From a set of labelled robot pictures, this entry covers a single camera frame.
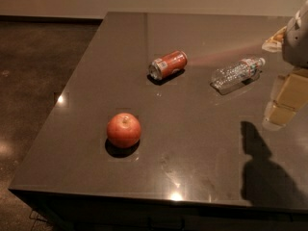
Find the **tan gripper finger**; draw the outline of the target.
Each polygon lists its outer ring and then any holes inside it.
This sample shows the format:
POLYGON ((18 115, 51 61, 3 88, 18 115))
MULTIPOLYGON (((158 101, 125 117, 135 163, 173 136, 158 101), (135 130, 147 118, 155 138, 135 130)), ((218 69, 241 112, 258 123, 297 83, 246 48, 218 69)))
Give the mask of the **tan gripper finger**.
POLYGON ((270 53, 281 52, 286 30, 287 27, 282 27, 279 29, 274 35, 272 35, 263 43, 262 49, 270 53))
POLYGON ((285 127, 308 104, 308 69, 294 68, 279 75, 272 87, 264 112, 263 126, 270 131, 285 127))

